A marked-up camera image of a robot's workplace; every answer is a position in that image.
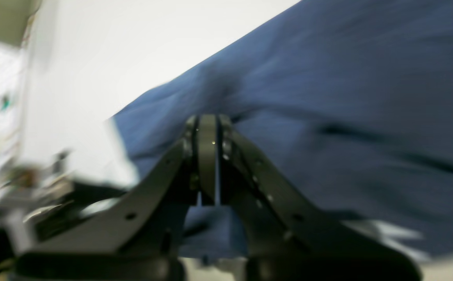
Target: blue cloth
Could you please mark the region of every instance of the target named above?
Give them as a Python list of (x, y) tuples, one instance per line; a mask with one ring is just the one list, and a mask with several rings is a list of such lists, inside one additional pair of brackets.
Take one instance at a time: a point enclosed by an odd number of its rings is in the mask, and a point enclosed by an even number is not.
[[(115, 115), (141, 177), (192, 114), (227, 114), (308, 199), (453, 252), (453, 0), (304, 0)], [(184, 256), (237, 256), (228, 208), (194, 208)]]

